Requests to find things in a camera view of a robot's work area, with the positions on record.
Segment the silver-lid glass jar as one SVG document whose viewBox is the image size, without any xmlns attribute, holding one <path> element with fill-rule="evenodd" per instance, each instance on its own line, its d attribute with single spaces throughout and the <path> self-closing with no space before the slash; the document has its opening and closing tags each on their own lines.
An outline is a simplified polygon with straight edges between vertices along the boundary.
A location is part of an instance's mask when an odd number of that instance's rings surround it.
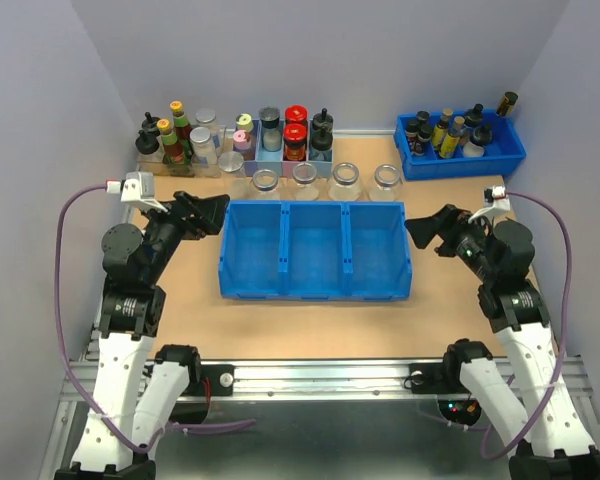
<svg viewBox="0 0 600 480">
<path fill-rule="evenodd" d="M 246 199 L 249 193 L 249 180 L 246 177 L 243 155 L 236 151 L 224 152 L 218 158 L 218 167 L 226 193 L 230 198 Z"/>
</svg>

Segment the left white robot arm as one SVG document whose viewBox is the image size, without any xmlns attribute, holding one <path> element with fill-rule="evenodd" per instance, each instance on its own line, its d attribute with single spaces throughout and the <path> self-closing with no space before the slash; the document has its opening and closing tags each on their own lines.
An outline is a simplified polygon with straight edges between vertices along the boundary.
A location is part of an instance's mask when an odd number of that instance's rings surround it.
<svg viewBox="0 0 600 480">
<path fill-rule="evenodd" d="M 230 198 L 198 198 L 184 191 L 160 203 L 142 199 L 148 223 L 111 227 L 102 237 L 103 285 L 95 386 L 86 391 L 67 375 L 89 406 L 69 466 L 57 479 L 152 479 L 155 450 L 181 394 L 195 392 L 203 371 L 197 348 L 168 345 L 140 385 L 158 332 L 166 293 L 158 281 L 180 243 L 220 233 Z"/>
</svg>

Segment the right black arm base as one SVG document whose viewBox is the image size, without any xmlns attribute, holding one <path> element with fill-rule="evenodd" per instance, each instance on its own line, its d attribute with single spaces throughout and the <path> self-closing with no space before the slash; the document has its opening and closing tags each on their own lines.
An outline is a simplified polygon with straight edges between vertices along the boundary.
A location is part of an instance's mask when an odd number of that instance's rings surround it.
<svg viewBox="0 0 600 480">
<path fill-rule="evenodd" d="M 403 387 L 416 395 L 443 395 L 465 393 L 441 362 L 416 362 L 409 365 Z"/>
</svg>

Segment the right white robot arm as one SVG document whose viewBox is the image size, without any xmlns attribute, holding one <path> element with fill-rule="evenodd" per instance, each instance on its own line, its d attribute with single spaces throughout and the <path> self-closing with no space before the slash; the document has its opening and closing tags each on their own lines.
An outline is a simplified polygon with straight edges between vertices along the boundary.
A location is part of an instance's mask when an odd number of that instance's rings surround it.
<svg viewBox="0 0 600 480">
<path fill-rule="evenodd" d="M 600 448 L 582 423 L 562 376 L 564 352 L 553 345 L 551 320 L 529 280 L 535 256 L 531 231 L 484 211 L 446 205 L 405 223 L 415 246 L 434 238 L 440 257 L 458 258 L 481 284 L 478 303 L 512 369 L 506 382 L 484 344 L 458 340 L 440 366 L 443 384 L 466 389 L 487 416 L 513 479 L 600 479 Z"/>
</svg>

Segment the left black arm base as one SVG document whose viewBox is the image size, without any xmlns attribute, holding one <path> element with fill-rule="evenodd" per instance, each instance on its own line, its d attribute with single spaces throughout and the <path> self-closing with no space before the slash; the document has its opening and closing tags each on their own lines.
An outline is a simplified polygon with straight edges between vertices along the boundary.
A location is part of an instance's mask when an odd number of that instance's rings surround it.
<svg viewBox="0 0 600 480">
<path fill-rule="evenodd" d="M 184 397 L 203 397 L 205 387 L 210 387 L 212 397 L 230 397 L 233 395 L 235 380 L 235 366 L 231 363 L 207 363 L 202 362 L 199 367 L 185 367 L 185 377 L 189 380 L 187 388 L 183 391 Z"/>
</svg>

